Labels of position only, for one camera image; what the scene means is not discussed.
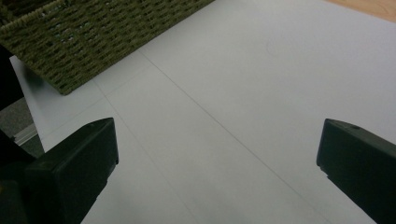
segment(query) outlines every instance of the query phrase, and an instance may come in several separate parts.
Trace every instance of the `white table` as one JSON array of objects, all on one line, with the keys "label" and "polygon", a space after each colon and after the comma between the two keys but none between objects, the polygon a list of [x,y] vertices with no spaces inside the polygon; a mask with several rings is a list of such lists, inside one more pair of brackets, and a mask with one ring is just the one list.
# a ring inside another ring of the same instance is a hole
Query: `white table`
[{"label": "white table", "polygon": [[396,25],[325,1],[218,0],[67,96],[12,62],[49,150],[114,117],[84,223],[374,223],[316,166],[326,118],[396,142]]}]

